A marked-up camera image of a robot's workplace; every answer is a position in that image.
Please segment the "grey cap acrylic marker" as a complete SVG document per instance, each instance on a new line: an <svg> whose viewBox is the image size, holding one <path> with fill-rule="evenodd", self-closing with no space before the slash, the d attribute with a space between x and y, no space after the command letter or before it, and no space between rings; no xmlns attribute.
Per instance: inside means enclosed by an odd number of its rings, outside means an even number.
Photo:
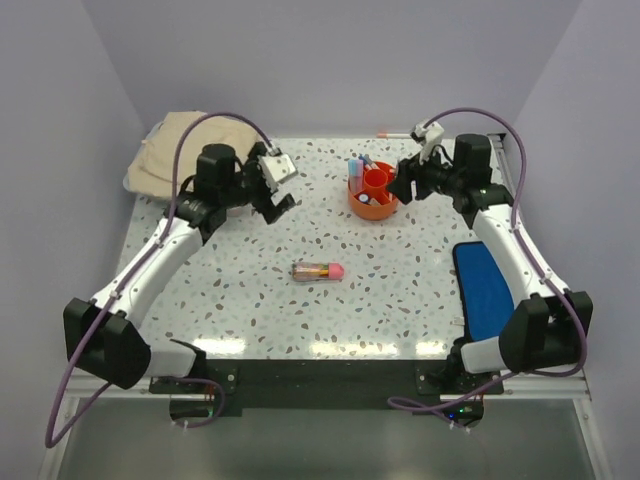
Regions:
<svg viewBox="0 0 640 480"><path fill-rule="evenodd" d="M378 165L368 155L360 155L359 159L362 161L366 171L378 169Z"/></svg>

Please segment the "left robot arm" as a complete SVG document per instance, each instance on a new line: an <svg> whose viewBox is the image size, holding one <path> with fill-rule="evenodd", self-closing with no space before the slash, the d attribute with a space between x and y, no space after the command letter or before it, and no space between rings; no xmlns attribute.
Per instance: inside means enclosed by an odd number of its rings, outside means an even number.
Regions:
<svg viewBox="0 0 640 480"><path fill-rule="evenodd" d="M63 311L69 362L111 385L129 389L144 377L172 378L185 392L207 380L207 360L195 345L173 339L152 346L141 325L157 296L183 264L224 224L228 212L250 205L269 223L294 207L291 195L274 202L278 187L297 173L291 158L258 142L241 163L233 148L202 149L196 172L125 269L89 300L72 299Z"/></svg>

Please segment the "pink cap clear tube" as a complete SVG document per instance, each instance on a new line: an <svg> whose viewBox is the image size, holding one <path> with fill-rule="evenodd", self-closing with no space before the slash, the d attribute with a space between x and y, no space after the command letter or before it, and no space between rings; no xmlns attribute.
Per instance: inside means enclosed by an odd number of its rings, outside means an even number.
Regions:
<svg viewBox="0 0 640 480"><path fill-rule="evenodd" d="M335 262L296 262L292 265L292 277L298 282L317 280L338 281L345 275L344 267Z"/></svg>

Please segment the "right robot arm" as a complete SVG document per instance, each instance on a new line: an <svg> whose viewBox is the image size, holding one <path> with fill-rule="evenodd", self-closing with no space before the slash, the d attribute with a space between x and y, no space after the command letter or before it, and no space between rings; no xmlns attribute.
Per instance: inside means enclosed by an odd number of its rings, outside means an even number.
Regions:
<svg viewBox="0 0 640 480"><path fill-rule="evenodd" d="M489 138L459 135L448 152L442 137L440 132L416 135L420 152L397 163L387 189L403 204L433 193L451 198L454 210L487 247L515 307L498 335L461 347L460 359L445 369L448 386L466 393L480 382L481 373L498 370L545 376L558 375L563 365L580 370L587 354L591 298L572 291L529 245L515 199L492 180Z"/></svg>

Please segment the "peach tip white marker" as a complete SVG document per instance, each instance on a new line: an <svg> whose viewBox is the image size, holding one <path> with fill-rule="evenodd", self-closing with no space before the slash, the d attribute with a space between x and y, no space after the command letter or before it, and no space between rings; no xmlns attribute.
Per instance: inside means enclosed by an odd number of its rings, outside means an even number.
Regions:
<svg viewBox="0 0 640 480"><path fill-rule="evenodd" d="M380 138L380 139L410 139L412 137L411 137L410 134L406 134L406 133L379 132L376 135L376 138Z"/></svg>

